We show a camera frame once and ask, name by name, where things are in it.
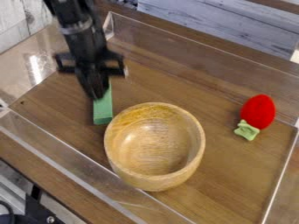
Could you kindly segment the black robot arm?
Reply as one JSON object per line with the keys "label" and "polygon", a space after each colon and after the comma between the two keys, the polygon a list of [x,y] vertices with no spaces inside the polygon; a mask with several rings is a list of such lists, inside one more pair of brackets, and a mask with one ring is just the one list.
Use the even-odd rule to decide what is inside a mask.
{"label": "black robot arm", "polygon": [[42,0],[55,17],[69,50],[55,53],[57,68],[74,73],[85,94],[101,99],[107,91],[107,77],[125,76],[121,54],[107,49],[93,0]]}

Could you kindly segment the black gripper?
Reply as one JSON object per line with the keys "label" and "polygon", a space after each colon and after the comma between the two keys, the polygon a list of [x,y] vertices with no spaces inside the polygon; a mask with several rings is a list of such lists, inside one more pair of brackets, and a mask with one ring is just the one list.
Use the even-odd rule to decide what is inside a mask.
{"label": "black gripper", "polygon": [[78,84],[91,100],[103,97],[109,88],[109,76],[126,76],[123,57],[107,49],[101,30],[61,30],[69,50],[53,58],[63,73],[74,73]]}

